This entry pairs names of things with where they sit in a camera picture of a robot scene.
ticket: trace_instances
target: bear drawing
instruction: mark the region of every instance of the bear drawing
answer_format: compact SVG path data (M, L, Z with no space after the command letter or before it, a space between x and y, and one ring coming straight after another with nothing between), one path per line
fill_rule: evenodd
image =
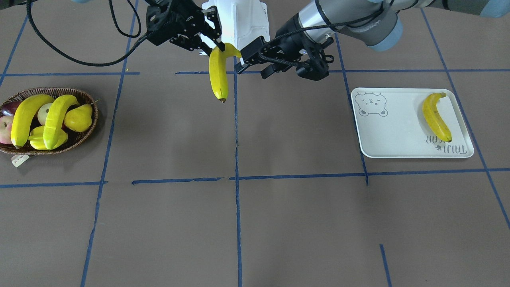
M387 116L386 98L381 93L358 93L354 100L360 108L358 112L362 116L369 114L379 114L380 116Z

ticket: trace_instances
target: fruit basket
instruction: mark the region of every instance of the fruit basket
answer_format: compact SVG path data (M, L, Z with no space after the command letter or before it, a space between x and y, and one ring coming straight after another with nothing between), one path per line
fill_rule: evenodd
M53 98L58 98L61 95L64 94L71 94L76 97L80 105L84 104L92 104L92 125L88 130L85 132L73 132L69 129L66 129L66 132L68 133L68 140L66 143L61 145L60 147L49 150L49 151L39 151L30 146L30 144L27 143L22 148L15 148L12 145L4 145L0 143L0 151L12 154L12 155L50 155L50 154L60 154L67 152L69 150L72 150L76 148L77 146L81 145L84 141L86 141L92 132L94 131L94 128L97 124L98 120L98 110L97 110L97 104L94 103L94 99L86 92L78 89L72 89L72 88L32 88L28 90L21 91L14 96L8 98L5 102L3 102L0 105L0 108L2 108L4 105L10 103L10 102L16 102L16 101L23 101L26 98L36 95L36 94L47 94L50 95ZM32 127L34 128L38 126L37 119L35 119L32 123Z

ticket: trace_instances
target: rectangular tray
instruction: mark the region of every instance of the rectangular tray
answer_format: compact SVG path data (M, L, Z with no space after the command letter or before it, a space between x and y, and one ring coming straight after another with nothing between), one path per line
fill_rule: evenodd
M452 142L434 135L422 112L431 93ZM351 93L363 154L371 158L468 158L474 148L455 95L446 89L356 88Z

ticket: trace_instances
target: yellow banana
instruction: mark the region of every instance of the yellow banana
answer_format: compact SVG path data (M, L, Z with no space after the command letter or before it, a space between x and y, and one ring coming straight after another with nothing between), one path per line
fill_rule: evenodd
M54 99L46 94L37 94L26 98L19 105L12 123L11 141L17 148L23 147L29 138L32 119L39 108L45 104L52 103Z
M37 127L30 132L29 141L30 141L30 145L32 146L32 148L39 150L39 151L47 151L48 150L46 148L46 146L44 145L43 133L44 133L44 126ZM60 129L59 139L58 139L57 144L55 145L54 149L65 144L66 142L67 142L67 133L64 130Z
M225 43L225 52L222 52L218 47L214 47L209 58L209 77L213 93L222 102L225 102L228 98L226 60L233 56L241 58L241 52L232 44Z
M437 104L440 98L446 97L445 93L430 94L423 102L423 115L432 132L445 142L451 142L451 132L446 123L439 115Z
M79 105L76 97L65 94L58 97L49 108L42 135L47 149L52 150L56 147L67 109L73 105Z

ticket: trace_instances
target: yellow pear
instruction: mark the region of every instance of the yellow pear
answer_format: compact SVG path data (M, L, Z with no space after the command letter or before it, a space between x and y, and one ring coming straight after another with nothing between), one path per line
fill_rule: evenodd
M86 131L92 125L92 104L85 104L67 112L64 124L68 129L78 133Z

